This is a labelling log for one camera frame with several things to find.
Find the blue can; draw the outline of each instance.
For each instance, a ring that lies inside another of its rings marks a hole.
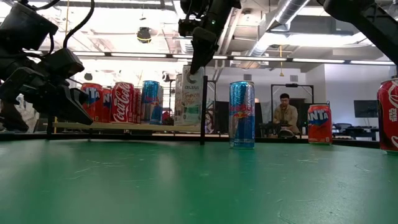
[[[144,81],[141,96],[141,124],[159,124],[160,84],[156,81]]]
[[[255,141],[255,98],[253,82],[229,86],[229,145],[233,149],[253,149]]]

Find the green table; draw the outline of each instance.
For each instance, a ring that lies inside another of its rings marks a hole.
[[[309,144],[0,143],[0,223],[397,223],[398,157]]]

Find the computer screen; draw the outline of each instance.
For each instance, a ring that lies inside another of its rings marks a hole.
[[[356,118],[377,118],[377,100],[354,100]]]

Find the red can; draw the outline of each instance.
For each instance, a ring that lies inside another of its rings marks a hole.
[[[102,122],[109,123],[111,119],[112,90],[104,89],[103,91],[103,109]]]
[[[134,105],[132,107],[132,122],[141,123],[141,90],[134,88]]]
[[[99,84],[84,83],[81,90],[88,95],[83,108],[95,122],[102,122],[103,88]]]
[[[331,129],[329,105],[311,105],[308,109],[308,141],[331,144],[333,138]]]
[[[134,85],[118,82],[112,89],[111,122],[132,123]]]
[[[398,78],[381,84],[377,93],[379,102],[380,148],[398,152]]]

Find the ceiling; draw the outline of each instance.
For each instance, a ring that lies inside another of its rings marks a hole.
[[[224,39],[219,42],[222,43],[219,54],[225,52],[225,54],[244,55],[245,51],[252,49],[260,37],[259,24],[266,14],[277,8],[278,2],[278,0],[242,0],[243,9],[234,9],[231,13],[230,23],[224,30]],[[10,0],[0,0],[0,22],[9,12],[11,3]],[[32,0],[30,3],[42,6],[47,2]],[[381,0],[378,3],[388,7],[392,1]],[[59,27],[54,37],[56,49],[62,47],[65,30],[72,29],[86,16],[90,0],[70,0],[69,10],[67,4],[65,0],[61,0],[56,7],[39,11],[39,14]],[[182,40],[178,34],[178,20],[183,16],[179,1],[96,0],[93,17],[70,39],[68,47],[75,51],[85,52],[181,54],[184,53],[185,44],[189,44],[189,40]],[[150,27],[151,43],[142,44],[137,40],[137,31],[140,27]],[[383,56],[377,48],[372,46],[371,42],[358,33],[355,27],[328,16],[315,0],[311,0],[292,21],[289,33],[276,35],[278,36],[275,38],[275,42],[266,50],[266,54],[273,57],[374,60]],[[328,47],[336,38],[341,37],[347,37],[345,42]],[[49,48],[50,41],[47,39],[41,50]],[[283,66],[301,68],[305,71],[309,65],[286,63]],[[280,67],[280,63],[270,62],[266,67],[277,68]],[[114,70],[114,73],[118,72],[118,69],[110,66],[108,70]]]

